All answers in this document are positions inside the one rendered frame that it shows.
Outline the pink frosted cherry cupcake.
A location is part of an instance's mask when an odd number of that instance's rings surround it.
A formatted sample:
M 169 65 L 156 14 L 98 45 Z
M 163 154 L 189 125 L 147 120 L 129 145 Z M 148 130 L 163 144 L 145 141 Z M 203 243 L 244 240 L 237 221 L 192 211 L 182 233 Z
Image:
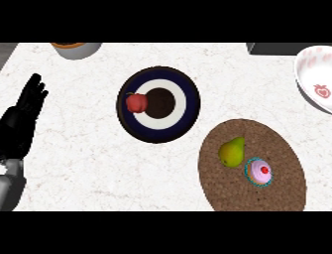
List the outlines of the pink frosted cherry cupcake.
M 249 159 L 246 164 L 246 176 L 256 187 L 265 188 L 271 185 L 272 168 L 269 163 L 260 157 Z

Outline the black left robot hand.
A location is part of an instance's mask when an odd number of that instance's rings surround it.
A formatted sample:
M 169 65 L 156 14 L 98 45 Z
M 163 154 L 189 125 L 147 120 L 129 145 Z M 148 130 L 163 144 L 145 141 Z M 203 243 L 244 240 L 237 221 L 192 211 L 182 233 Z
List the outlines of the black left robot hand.
M 15 106 L 11 106 L 0 118 L 0 163 L 9 159 L 23 160 L 33 144 L 34 131 L 45 99 L 42 76 L 34 73 L 24 86 Z

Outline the dark grey appliance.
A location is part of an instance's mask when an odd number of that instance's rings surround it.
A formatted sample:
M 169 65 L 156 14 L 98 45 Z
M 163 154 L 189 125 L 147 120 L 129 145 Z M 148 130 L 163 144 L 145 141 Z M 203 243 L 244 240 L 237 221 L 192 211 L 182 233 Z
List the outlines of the dark grey appliance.
M 296 56 L 312 46 L 332 46 L 332 43 L 247 43 L 249 53 L 257 56 Z

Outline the green pear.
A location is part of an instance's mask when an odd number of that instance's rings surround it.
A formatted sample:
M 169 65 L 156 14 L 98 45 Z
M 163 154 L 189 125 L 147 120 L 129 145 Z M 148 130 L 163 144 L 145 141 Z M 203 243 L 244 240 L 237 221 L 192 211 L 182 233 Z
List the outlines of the green pear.
M 235 168 L 244 160 L 246 157 L 246 138 L 237 137 L 234 140 L 226 142 L 219 149 L 219 158 L 222 164 Z

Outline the grey pot with orange rim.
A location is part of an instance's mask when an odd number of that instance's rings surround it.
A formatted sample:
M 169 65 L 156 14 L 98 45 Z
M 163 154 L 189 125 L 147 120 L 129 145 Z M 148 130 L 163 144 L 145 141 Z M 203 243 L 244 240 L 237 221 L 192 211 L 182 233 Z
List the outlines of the grey pot with orange rim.
M 101 43 L 52 43 L 52 46 L 67 60 L 82 60 L 91 57 L 101 48 Z

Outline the white bowl with pink print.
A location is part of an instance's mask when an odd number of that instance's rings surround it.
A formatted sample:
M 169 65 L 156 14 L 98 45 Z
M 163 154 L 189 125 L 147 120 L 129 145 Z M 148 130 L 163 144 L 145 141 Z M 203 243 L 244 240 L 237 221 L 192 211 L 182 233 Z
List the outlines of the white bowl with pink print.
M 311 101 L 332 114 L 332 47 L 312 46 L 294 60 L 294 76 Z

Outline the red apple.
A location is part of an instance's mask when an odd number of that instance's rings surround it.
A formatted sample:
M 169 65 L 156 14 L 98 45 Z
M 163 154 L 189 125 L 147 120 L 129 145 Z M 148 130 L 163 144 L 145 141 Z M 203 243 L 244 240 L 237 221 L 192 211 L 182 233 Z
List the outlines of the red apple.
M 142 113 L 148 107 L 148 97 L 141 93 L 127 93 L 126 107 L 132 113 Z

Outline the brown round woven placemat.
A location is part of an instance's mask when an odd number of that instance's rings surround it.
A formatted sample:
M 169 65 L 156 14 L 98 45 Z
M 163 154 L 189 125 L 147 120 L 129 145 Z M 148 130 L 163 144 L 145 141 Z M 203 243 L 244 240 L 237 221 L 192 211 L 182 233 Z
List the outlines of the brown round woven placemat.
M 235 168 L 223 166 L 222 145 L 246 138 L 246 158 Z M 257 187 L 246 175 L 247 161 L 259 157 L 272 169 L 272 181 Z M 200 180 L 215 210 L 302 210 L 306 179 L 296 153 L 280 134 L 254 120 L 234 119 L 218 125 L 206 137 L 198 162 Z

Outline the dark blue white ringed plate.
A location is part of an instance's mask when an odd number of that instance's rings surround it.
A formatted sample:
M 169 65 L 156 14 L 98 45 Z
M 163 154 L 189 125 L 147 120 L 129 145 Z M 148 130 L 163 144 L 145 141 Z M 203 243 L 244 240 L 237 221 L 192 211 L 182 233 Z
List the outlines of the dark blue white ringed plate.
M 139 104 L 148 99 L 145 110 L 133 113 L 127 98 Z M 170 66 L 154 66 L 139 71 L 120 88 L 116 110 L 127 133 L 148 143 L 166 143 L 185 135 L 200 115 L 201 97 L 191 77 Z

